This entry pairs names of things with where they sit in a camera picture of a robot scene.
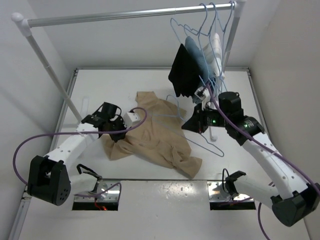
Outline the beige t shirt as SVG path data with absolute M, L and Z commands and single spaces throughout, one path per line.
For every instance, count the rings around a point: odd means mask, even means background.
M 186 110 L 158 98 L 153 91 L 139 91 L 135 100 L 139 107 L 135 113 L 147 119 L 117 142 L 109 135 L 103 135 L 103 147 L 108 158 L 113 161 L 136 155 L 194 178 L 203 160 L 191 155 L 191 147 L 181 128 L 182 120 L 177 117 L 177 114 L 185 116 Z

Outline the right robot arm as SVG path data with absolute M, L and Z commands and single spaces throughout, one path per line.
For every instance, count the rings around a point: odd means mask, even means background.
M 222 188 L 231 197 L 246 194 L 270 208 L 275 217 L 291 227 L 312 213 L 320 203 L 320 185 L 312 182 L 284 159 L 272 144 L 262 125 L 244 114 L 240 95 L 227 91 L 219 94 L 216 108 L 209 89 L 194 93 L 201 102 L 182 129 L 203 133 L 208 127 L 224 128 L 227 134 L 246 150 L 262 167 L 272 183 L 263 185 L 236 171 L 222 180 Z

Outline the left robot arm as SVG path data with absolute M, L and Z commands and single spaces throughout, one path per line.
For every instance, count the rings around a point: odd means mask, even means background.
M 27 193 L 56 206 L 62 205 L 69 195 L 97 194 L 102 177 L 82 164 L 76 167 L 77 175 L 70 175 L 71 167 L 102 132 L 112 132 L 116 140 L 124 138 L 126 127 L 121 112 L 117 105 L 104 102 L 84 117 L 62 144 L 45 156 L 35 156 L 30 163 Z

